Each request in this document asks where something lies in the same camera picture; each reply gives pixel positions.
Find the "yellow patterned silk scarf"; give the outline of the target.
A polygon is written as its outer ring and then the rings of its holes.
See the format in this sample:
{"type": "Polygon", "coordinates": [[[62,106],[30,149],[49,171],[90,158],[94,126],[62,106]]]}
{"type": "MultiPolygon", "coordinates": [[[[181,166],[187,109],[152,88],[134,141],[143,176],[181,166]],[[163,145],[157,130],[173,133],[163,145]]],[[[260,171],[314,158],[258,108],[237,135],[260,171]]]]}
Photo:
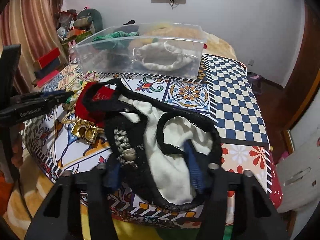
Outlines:
{"type": "Polygon", "coordinates": [[[65,103],[62,104],[62,107],[65,111],[71,112],[75,109],[76,102],[80,96],[84,87],[90,83],[97,83],[99,81],[99,75],[97,72],[89,71],[86,74],[79,75],[71,84],[67,87],[67,92],[73,92],[65,103]]]}

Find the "red velvet pouch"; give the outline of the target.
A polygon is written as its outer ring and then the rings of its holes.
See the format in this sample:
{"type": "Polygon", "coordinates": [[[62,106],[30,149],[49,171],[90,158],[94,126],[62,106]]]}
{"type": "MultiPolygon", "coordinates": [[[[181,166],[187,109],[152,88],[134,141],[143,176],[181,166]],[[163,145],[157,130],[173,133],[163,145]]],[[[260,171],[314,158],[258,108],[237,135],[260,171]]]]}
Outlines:
{"type": "Polygon", "coordinates": [[[110,100],[115,93],[114,89],[111,89],[106,86],[102,86],[99,90],[92,96],[91,99],[87,99],[87,105],[84,105],[83,100],[87,91],[97,82],[88,82],[82,89],[76,104],[75,104],[75,116],[84,121],[89,121],[93,123],[94,126],[99,128],[105,127],[105,112],[99,110],[97,107],[92,106],[93,103],[103,100],[110,100]]]}

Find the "gold shiny pouch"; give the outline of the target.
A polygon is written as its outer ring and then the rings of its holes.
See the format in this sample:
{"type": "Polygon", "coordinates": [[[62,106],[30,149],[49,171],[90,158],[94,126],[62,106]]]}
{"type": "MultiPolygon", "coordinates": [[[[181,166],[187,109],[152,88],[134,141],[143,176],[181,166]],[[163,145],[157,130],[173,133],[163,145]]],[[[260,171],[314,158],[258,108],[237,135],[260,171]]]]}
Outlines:
{"type": "Polygon", "coordinates": [[[84,139],[88,144],[94,144],[98,135],[104,133],[104,129],[88,120],[83,120],[78,116],[75,119],[69,119],[70,115],[67,114],[63,117],[63,124],[71,124],[73,125],[71,129],[71,134],[76,136],[77,138],[84,139]]]}

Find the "green knit cloth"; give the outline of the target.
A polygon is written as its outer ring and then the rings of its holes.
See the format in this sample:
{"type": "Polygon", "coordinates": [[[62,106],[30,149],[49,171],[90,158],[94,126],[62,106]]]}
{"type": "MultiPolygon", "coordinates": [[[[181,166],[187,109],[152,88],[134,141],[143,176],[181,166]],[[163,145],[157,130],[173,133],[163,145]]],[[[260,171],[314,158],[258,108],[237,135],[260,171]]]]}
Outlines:
{"type": "Polygon", "coordinates": [[[116,31],[105,36],[97,36],[93,39],[92,46],[99,50],[127,49],[131,37],[139,36],[139,32],[116,31]]]}

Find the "black trimmed white mesh bag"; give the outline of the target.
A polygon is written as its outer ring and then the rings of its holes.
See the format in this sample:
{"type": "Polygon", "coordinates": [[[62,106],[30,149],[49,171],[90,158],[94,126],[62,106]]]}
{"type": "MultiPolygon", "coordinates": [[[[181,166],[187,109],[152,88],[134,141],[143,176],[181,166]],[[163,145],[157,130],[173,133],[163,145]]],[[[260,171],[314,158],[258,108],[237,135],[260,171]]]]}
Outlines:
{"type": "Polygon", "coordinates": [[[104,134],[111,148],[104,185],[112,192],[122,183],[151,205],[182,212],[209,198],[212,179],[206,166],[221,164],[221,138],[212,119],[177,108],[127,89],[120,79],[93,85],[86,100],[106,86],[115,90],[110,100],[92,104],[105,112],[104,134]],[[138,168],[121,166],[113,130],[124,129],[135,148],[138,168]]]}

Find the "white drawstring pouch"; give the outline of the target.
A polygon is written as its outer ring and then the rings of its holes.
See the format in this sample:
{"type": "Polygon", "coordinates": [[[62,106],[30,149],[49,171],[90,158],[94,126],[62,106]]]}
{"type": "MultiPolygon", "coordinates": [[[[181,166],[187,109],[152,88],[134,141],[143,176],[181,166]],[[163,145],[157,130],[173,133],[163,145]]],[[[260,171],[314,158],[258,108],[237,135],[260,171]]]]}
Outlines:
{"type": "Polygon", "coordinates": [[[168,41],[150,43],[132,51],[133,61],[155,72],[173,72],[198,59],[193,50],[177,48],[168,41]]]}

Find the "red book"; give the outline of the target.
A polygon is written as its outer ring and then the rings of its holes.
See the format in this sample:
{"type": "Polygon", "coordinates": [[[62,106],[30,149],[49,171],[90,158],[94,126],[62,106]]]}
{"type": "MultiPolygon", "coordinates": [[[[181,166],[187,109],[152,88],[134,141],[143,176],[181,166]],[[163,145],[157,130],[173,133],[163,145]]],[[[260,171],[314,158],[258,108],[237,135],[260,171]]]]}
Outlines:
{"type": "Polygon", "coordinates": [[[54,77],[57,76],[57,74],[59,74],[58,70],[54,70],[51,73],[49,73],[48,75],[46,75],[45,77],[38,79],[36,78],[33,82],[32,85],[34,87],[43,87],[44,85],[46,85],[49,81],[51,81],[54,77]]]}

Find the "pink rabbit toy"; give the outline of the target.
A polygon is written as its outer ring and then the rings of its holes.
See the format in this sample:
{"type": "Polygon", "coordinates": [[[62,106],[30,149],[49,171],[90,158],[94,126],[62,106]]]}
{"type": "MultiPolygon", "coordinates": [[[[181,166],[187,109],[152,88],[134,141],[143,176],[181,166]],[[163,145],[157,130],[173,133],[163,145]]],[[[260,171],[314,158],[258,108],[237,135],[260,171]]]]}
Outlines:
{"type": "Polygon", "coordinates": [[[74,46],[76,45],[76,40],[72,42],[68,42],[68,60],[69,62],[73,62],[76,59],[76,55],[74,53],[74,46]]]}

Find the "green storage box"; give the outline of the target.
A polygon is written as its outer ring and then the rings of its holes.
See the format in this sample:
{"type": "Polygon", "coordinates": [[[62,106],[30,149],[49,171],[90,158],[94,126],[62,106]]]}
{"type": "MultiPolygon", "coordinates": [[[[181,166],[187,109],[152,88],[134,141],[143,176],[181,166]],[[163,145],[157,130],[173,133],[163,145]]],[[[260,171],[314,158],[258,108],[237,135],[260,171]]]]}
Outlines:
{"type": "Polygon", "coordinates": [[[63,47],[63,51],[65,52],[65,54],[68,54],[69,51],[69,43],[70,44],[77,44],[79,42],[81,42],[82,40],[88,38],[89,36],[91,36],[92,33],[91,31],[87,31],[85,33],[82,33],[78,36],[72,36],[66,40],[61,41],[61,45],[63,47]]]}

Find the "white sliding wardrobe door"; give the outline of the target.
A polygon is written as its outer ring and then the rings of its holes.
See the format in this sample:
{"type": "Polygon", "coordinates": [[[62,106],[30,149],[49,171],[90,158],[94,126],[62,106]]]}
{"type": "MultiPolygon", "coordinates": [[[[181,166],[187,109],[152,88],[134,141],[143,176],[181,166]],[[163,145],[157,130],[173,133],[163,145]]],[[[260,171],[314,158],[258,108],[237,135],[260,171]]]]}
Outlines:
{"type": "Polygon", "coordinates": [[[293,212],[290,238],[307,225],[319,204],[319,93],[290,130],[293,153],[276,165],[283,200],[277,211],[293,212]]]}

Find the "dark purple jacket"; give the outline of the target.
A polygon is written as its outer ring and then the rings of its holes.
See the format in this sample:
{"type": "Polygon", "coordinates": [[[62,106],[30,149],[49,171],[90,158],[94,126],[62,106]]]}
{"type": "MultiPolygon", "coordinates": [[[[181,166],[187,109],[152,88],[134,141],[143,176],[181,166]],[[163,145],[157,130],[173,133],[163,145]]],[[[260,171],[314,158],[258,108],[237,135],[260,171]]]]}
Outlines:
{"type": "Polygon", "coordinates": [[[121,31],[124,31],[126,33],[137,32],[138,29],[139,29],[139,26],[136,25],[135,20],[130,20],[129,22],[121,26],[121,31]]]}

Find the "clear plastic storage bin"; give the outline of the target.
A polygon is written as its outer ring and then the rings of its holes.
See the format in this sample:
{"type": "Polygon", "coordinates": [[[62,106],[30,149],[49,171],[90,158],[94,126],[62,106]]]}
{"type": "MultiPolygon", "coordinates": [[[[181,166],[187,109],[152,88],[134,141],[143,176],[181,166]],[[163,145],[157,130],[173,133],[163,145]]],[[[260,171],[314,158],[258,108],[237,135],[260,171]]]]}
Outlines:
{"type": "Polygon", "coordinates": [[[206,35],[198,25],[141,23],[109,27],[74,46],[83,73],[197,78],[206,35]]]}

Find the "grey bag on floor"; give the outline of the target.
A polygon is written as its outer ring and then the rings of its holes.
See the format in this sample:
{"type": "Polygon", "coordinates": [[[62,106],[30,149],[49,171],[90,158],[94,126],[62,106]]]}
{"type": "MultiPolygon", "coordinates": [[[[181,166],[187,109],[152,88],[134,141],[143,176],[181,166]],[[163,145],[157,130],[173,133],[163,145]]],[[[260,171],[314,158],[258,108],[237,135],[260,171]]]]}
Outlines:
{"type": "Polygon", "coordinates": [[[261,95],[262,94],[262,81],[263,77],[261,75],[258,75],[254,72],[248,72],[247,73],[247,79],[248,83],[255,95],[261,95]]]}

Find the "wooden door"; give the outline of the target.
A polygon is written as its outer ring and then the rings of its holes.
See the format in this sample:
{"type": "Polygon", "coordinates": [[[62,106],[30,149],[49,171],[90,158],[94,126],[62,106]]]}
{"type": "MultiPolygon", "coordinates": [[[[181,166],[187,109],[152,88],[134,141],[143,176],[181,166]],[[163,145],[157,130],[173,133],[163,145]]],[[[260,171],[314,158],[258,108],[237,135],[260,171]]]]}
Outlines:
{"type": "Polygon", "coordinates": [[[319,89],[319,16],[305,6],[302,44],[295,67],[285,87],[286,122],[288,133],[301,119],[319,89]]]}

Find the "wall power socket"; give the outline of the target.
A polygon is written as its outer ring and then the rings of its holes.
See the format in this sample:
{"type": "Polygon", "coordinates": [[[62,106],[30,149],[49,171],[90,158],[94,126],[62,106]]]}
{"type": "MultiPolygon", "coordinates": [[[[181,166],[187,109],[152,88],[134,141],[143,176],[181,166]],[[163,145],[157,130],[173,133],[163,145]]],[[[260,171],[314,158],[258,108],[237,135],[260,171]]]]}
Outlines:
{"type": "Polygon", "coordinates": [[[254,60],[253,60],[253,59],[250,59],[250,60],[248,61],[248,65],[249,65],[249,66],[253,66],[253,64],[254,64],[254,60]]]}

